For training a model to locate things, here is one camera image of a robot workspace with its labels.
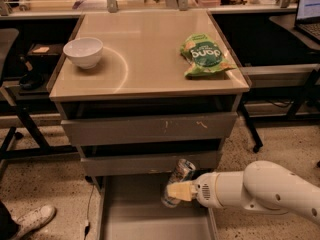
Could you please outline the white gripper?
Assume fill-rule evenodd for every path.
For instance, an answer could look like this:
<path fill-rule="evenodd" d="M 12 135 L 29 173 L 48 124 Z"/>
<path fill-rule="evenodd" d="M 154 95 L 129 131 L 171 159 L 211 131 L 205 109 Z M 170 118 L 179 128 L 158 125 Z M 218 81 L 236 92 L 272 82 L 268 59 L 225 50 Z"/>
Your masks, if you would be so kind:
<path fill-rule="evenodd" d="M 217 193 L 217 173 L 200 175 L 194 184 L 192 181 L 177 182 L 167 186 L 167 194 L 171 198 L 182 201 L 197 201 L 207 208 L 222 208 Z"/>

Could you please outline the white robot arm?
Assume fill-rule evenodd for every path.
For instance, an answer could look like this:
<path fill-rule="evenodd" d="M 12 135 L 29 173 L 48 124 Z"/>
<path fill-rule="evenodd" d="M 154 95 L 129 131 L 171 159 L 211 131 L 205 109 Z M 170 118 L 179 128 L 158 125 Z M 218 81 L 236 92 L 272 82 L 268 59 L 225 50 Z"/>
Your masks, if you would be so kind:
<path fill-rule="evenodd" d="M 320 188 L 270 161 L 254 161 L 243 171 L 205 173 L 170 184 L 170 197 L 207 208 L 240 207 L 253 213 L 288 212 L 320 225 Z"/>

